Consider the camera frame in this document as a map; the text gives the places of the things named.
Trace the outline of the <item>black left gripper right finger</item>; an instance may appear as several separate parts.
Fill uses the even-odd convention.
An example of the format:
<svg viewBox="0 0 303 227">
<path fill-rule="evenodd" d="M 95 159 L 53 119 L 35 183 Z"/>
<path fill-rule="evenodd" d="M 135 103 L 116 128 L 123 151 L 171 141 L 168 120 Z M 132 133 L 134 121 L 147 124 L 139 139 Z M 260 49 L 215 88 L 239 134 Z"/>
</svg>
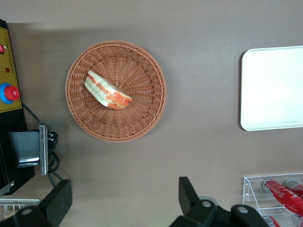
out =
<svg viewBox="0 0 303 227">
<path fill-rule="evenodd" d="M 188 177 L 180 177 L 178 201 L 183 215 L 172 227 L 267 227 L 262 216 L 247 205 L 234 205 L 230 211 L 216 205 L 213 199 L 200 199 Z"/>
</svg>

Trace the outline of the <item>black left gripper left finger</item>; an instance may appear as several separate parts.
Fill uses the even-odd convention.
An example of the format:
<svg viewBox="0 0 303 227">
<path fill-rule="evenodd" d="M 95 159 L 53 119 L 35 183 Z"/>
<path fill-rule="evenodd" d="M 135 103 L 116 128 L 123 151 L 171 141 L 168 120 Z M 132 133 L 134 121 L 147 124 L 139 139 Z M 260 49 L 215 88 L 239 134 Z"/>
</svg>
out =
<svg viewBox="0 0 303 227">
<path fill-rule="evenodd" d="M 2 227 L 58 227 L 72 206 L 71 180 L 60 181 L 43 200 L 1 199 Z"/>
</svg>

